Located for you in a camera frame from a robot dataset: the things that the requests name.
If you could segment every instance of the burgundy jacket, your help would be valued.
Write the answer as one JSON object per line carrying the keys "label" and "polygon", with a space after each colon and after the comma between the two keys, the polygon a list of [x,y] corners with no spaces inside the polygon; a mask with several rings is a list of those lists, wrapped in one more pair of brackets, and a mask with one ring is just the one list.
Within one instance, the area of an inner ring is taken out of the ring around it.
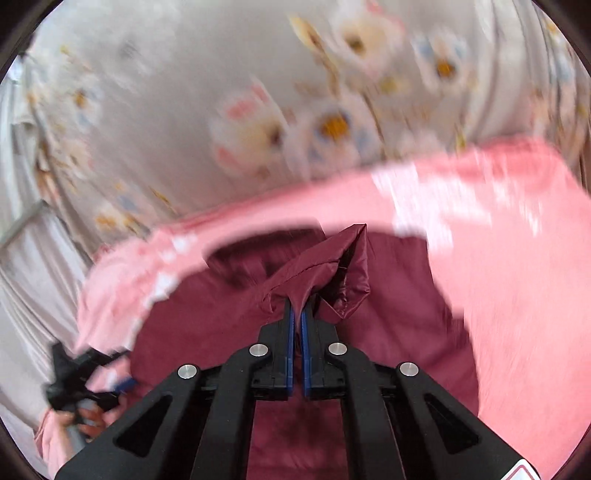
{"label": "burgundy jacket", "polygon": [[[425,240],[365,225],[332,236],[279,231],[223,247],[207,264],[155,304],[140,331],[131,354],[139,395],[180,365],[224,363],[282,318],[286,297],[298,318],[319,293],[317,317],[337,324],[343,343],[391,367],[415,362],[478,412],[470,339],[433,283]],[[340,480],[346,465],[338,401],[304,401],[296,384],[288,402],[258,402],[248,478]]]}

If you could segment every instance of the pink blanket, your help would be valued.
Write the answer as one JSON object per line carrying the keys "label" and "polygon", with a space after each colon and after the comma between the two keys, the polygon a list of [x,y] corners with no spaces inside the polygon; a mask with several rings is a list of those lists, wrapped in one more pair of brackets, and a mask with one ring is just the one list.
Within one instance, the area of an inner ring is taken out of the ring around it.
{"label": "pink blanket", "polygon": [[[591,200],[542,141],[350,173],[121,244],[87,280],[77,350],[132,347],[151,305],[203,268],[208,252],[311,221],[427,237],[436,282],[470,331],[479,417],[550,479],[591,420]],[[102,371],[92,387],[109,388],[125,371],[124,362]],[[37,444],[55,474],[67,453],[51,413]]]}

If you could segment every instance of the sticker with red border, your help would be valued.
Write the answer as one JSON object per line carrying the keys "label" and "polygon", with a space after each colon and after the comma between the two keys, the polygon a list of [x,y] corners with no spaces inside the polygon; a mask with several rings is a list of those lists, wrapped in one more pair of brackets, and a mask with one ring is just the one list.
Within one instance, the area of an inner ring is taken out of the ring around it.
{"label": "sticker with red border", "polygon": [[523,458],[501,480],[540,480],[532,466]]}

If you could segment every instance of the pink fabric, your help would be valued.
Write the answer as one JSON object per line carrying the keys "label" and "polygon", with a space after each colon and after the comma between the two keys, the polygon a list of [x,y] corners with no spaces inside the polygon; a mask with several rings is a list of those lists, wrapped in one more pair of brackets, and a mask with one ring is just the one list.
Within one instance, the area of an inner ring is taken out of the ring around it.
{"label": "pink fabric", "polygon": [[[77,350],[131,346],[153,302],[221,244],[313,222],[426,234],[436,283],[470,332],[479,417],[550,479],[591,420],[591,201],[542,141],[350,173],[128,241],[90,273]],[[51,473],[65,458],[55,428],[49,414],[37,435]]]}

